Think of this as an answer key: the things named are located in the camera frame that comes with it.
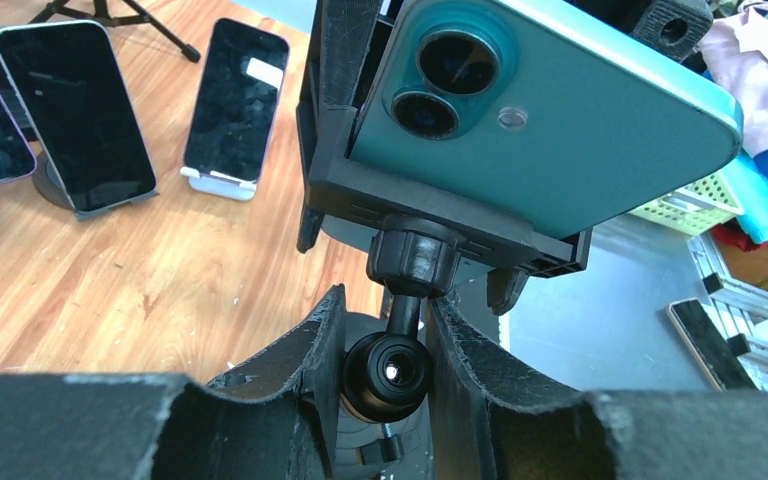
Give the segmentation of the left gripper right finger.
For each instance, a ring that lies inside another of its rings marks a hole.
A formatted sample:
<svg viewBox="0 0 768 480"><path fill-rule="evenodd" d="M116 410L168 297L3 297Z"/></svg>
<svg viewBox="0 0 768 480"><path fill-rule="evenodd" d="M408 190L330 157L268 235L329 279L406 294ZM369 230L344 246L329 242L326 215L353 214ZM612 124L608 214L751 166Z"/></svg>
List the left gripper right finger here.
<svg viewBox="0 0 768 480"><path fill-rule="evenodd" d="M579 392L429 302L440 479L768 479L768 393Z"/></svg>

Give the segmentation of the black round-base clamp stand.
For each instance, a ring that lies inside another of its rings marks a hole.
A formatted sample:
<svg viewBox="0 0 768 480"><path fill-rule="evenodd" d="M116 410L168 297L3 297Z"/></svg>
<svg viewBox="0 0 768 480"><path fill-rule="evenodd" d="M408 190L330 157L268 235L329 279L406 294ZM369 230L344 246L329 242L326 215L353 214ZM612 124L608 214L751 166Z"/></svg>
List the black round-base clamp stand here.
<svg viewBox="0 0 768 480"><path fill-rule="evenodd" d="M362 338L349 351L343 398L363 420L391 422L415 411L432 387L433 357L418 340L419 315L430 301L446 297L460 265L487 274L489 306L503 311L516 303L527 279L583 271L593 230L608 220L555 238L525 218L351 160L371 87L359 107L316 111L318 144L305 169L305 213L374 231L367 273L392 294L394 310L385 332Z"/></svg>

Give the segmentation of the teal smartphone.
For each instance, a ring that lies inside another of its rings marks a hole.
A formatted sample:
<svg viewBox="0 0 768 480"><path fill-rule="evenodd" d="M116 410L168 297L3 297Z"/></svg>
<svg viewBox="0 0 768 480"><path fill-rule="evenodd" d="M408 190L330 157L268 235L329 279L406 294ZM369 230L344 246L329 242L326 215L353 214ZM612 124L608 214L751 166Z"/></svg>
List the teal smartphone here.
<svg viewBox="0 0 768 480"><path fill-rule="evenodd" d="M564 1L408 1L351 160L563 238L741 147L725 90Z"/></svg>

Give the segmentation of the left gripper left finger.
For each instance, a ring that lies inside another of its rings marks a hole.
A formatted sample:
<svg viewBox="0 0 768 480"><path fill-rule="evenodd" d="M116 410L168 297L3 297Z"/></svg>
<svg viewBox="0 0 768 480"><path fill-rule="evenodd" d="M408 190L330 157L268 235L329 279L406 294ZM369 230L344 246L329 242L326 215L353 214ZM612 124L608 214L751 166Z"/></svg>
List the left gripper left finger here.
<svg viewBox="0 0 768 480"><path fill-rule="evenodd" d="M178 373L0 374L0 479L329 479L345 290L200 384Z"/></svg>

